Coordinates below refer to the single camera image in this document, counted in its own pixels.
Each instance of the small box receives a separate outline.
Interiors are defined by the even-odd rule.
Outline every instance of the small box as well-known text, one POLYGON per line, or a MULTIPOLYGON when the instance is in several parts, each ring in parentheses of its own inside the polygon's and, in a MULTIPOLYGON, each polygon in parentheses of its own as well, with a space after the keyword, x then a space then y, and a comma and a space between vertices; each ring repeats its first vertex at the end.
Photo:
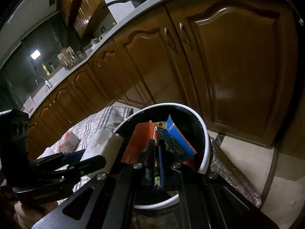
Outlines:
POLYGON ((63 142, 58 147, 58 151, 62 153, 74 152, 76 146, 80 142, 80 139, 74 135, 71 131, 67 133, 63 142))

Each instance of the checkered cloth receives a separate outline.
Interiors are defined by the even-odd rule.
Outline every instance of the checkered cloth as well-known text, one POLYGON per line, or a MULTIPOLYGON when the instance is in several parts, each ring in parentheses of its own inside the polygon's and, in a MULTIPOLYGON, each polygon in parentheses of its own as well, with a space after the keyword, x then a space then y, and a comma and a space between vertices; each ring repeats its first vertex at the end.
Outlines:
MULTIPOLYGON (((58 147, 62 143, 63 139, 65 138, 66 134, 71 131, 73 132, 79 139, 80 143, 75 148, 75 151, 80 151, 86 149, 91 137, 95 134, 97 128, 100 129, 108 129, 113 131, 122 121, 124 121, 127 117, 133 114, 133 108, 128 107, 117 107, 117 106, 110 106, 106 107, 103 110, 99 111, 96 114, 90 115, 86 119, 82 120, 81 122, 77 123, 75 126, 71 127, 59 141, 57 141, 54 145, 51 146, 51 149, 58 153, 58 147)), ((78 190, 81 186, 83 186, 90 178, 84 176, 81 178, 81 181, 77 183, 74 188, 73 192, 78 190)))

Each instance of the yellow bottle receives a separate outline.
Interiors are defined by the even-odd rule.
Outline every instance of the yellow bottle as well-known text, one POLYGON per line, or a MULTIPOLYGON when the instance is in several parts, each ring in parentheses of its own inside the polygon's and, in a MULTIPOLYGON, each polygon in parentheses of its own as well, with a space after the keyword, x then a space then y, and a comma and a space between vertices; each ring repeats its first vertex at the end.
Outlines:
POLYGON ((42 64, 42 68, 45 70, 45 73, 47 73, 47 76, 49 76, 50 72, 48 71, 47 67, 44 64, 42 64))

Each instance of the countertop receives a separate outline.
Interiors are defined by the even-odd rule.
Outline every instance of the countertop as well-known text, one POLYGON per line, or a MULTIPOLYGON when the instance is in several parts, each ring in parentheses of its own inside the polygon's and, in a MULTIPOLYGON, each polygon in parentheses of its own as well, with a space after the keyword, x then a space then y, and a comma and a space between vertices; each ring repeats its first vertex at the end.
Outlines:
POLYGON ((133 18, 137 17, 141 13, 145 12, 146 10, 150 9, 152 6, 163 3, 165 0, 147 0, 146 2, 142 3, 140 6, 135 8, 134 11, 132 11, 129 15, 127 15, 123 20, 121 20, 118 24, 116 24, 110 31, 107 33, 104 38, 97 43, 97 47, 94 48, 94 50, 88 55, 88 57, 76 65, 71 70, 67 71, 65 76, 63 76, 56 84, 53 85, 52 89, 50 89, 45 96, 42 98, 42 100, 36 104, 36 107, 32 110, 32 112, 29 114, 29 117, 35 112, 35 110, 39 107, 39 105, 43 102, 43 100, 65 79, 67 78, 73 71, 75 71, 78 67, 86 63, 91 56, 109 39, 111 38, 118 30, 120 30, 121 27, 123 27, 125 24, 127 24, 129 21, 131 21, 133 18))

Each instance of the tile floor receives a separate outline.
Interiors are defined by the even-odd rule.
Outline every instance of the tile floor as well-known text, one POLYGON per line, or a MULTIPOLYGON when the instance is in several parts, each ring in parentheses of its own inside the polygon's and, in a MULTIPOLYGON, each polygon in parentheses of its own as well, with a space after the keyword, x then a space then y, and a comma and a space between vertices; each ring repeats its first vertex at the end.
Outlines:
MULTIPOLYGON (((115 102, 114 106, 128 106, 115 102)), ((208 130, 210 137, 217 132, 208 130)), ((274 148, 225 136, 221 149, 248 177, 261 194, 269 174, 274 148)), ((279 154, 275 175, 262 212, 280 229, 288 229, 299 215, 305 202, 305 160, 279 154)))

